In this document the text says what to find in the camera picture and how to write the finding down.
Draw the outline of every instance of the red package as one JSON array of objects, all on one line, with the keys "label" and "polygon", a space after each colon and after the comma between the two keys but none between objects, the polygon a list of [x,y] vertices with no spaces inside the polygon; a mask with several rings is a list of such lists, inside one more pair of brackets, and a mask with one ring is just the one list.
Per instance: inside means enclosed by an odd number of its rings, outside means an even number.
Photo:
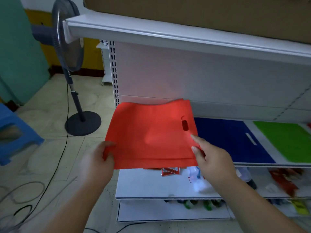
[{"label": "red package", "polygon": [[280,187],[290,196],[295,197],[295,191],[298,187],[287,180],[280,170],[269,171],[272,178],[280,185]]},{"label": "red package", "polygon": [[162,168],[197,165],[191,150],[197,135],[189,100],[164,105],[119,104],[112,116],[106,141],[106,158],[112,151],[115,169]]}]

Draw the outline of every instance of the cardboard box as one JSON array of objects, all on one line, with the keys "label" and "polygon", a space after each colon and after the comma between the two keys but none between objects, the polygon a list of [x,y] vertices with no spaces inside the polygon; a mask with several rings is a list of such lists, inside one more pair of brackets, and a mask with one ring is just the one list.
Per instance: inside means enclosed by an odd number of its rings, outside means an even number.
[{"label": "cardboard box", "polygon": [[311,43],[311,0],[84,0],[116,15]]}]

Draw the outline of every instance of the forearm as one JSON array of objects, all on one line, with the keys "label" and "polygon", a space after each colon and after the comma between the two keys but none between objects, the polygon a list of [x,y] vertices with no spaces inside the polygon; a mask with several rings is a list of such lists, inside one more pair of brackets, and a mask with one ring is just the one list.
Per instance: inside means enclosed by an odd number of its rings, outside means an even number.
[{"label": "forearm", "polygon": [[215,184],[244,233],[305,232],[238,177]]},{"label": "forearm", "polygon": [[102,189],[82,185],[72,198],[56,212],[42,233],[82,233]]}]

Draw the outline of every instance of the blue plastic stool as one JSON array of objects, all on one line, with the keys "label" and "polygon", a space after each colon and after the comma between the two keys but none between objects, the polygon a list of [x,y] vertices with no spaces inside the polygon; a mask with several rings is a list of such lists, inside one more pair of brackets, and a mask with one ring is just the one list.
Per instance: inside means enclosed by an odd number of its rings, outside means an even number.
[{"label": "blue plastic stool", "polygon": [[0,103],[0,130],[11,125],[17,126],[23,135],[12,142],[0,144],[0,166],[10,163],[11,160],[9,157],[11,154],[18,149],[23,148],[26,144],[34,142],[37,145],[40,145],[44,142],[44,139],[41,138],[30,126],[22,121],[4,104]]}]

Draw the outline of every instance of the hand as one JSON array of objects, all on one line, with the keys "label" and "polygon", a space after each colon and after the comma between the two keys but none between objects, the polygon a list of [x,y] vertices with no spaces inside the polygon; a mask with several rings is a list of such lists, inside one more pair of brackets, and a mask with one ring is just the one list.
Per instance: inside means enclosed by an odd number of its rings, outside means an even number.
[{"label": "hand", "polygon": [[217,185],[225,184],[232,178],[237,178],[233,161],[227,151],[210,144],[198,136],[191,135],[191,137],[199,144],[206,155],[204,157],[204,154],[198,147],[191,147],[201,173],[214,188]]},{"label": "hand", "polygon": [[98,189],[100,192],[103,191],[112,178],[115,165],[112,153],[109,153],[104,161],[103,152],[106,146],[112,145],[115,143],[103,141],[94,150],[84,155],[80,163],[82,185],[91,185],[92,188]]}]

